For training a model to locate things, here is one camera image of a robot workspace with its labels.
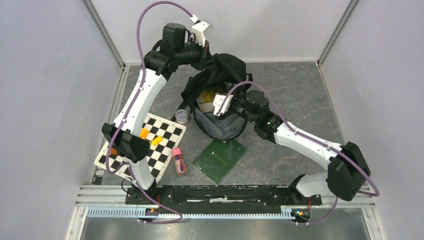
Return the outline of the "black student backpack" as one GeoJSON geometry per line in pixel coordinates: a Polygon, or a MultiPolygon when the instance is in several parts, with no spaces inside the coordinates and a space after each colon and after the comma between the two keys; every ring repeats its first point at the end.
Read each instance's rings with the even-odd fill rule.
{"type": "Polygon", "coordinates": [[[246,80],[252,82],[253,76],[247,72],[246,63],[234,55],[216,53],[213,60],[214,66],[188,79],[178,108],[188,108],[195,124],[208,137],[226,141],[239,137],[246,128],[247,120],[235,113],[220,119],[212,111],[202,112],[198,98],[205,91],[211,91],[212,98],[216,94],[225,96],[236,84],[246,80]]]}

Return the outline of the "yellow hardcover book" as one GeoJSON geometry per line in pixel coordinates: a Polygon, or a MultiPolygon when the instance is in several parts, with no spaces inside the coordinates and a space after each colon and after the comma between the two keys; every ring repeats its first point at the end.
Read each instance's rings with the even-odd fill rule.
{"type": "Polygon", "coordinates": [[[206,88],[200,93],[197,98],[197,103],[213,102],[215,95],[220,92],[220,89],[206,88]]]}

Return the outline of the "green notebook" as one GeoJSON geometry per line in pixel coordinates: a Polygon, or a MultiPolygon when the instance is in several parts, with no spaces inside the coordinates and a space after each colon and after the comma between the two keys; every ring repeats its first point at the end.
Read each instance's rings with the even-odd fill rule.
{"type": "Polygon", "coordinates": [[[247,148],[236,139],[213,140],[192,165],[218,186],[246,152],[247,148]]]}

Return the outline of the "teal book with barcode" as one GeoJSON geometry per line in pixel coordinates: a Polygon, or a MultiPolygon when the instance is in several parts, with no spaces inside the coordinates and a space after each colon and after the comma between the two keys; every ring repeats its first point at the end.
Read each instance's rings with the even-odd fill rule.
{"type": "Polygon", "coordinates": [[[213,102],[203,102],[198,104],[198,108],[202,113],[209,113],[214,111],[214,105],[213,102]]]}

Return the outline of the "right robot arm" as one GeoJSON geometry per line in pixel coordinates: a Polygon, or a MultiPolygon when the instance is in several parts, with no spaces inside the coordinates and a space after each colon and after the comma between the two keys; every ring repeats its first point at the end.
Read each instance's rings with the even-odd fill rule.
{"type": "Polygon", "coordinates": [[[289,189],[288,196],[295,204],[324,193],[351,201],[371,174],[355,143],[331,142],[292,125],[271,111],[270,102],[262,91],[251,90],[229,97],[216,95],[213,113],[220,118],[236,114],[252,123],[260,138],[295,150],[325,169],[325,172],[301,175],[293,181],[294,187],[289,189]]]}

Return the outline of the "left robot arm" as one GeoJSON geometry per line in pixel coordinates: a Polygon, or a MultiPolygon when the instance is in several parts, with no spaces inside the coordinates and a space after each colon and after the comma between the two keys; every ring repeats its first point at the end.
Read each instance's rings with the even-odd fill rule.
{"type": "Polygon", "coordinates": [[[160,90],[181,65],[191,65],[198,71],[212,66],[209,42],[206,39],[213,26],[208,21],[197,21],[190,30],[178,23],[163,27],[162,38],[142,57],[138,84],[134,87],[121,113],[113,123],[104,123],[101,131],[108,142],[106,154],[115,150],[123,162],[117,167],[105,163],[110,173],[126,166],[138,197],[145,204],[153,203],[157,190],[152,187],[155,178],[148,164],[151,143],[140,138],[145,118],[160,90]]]}

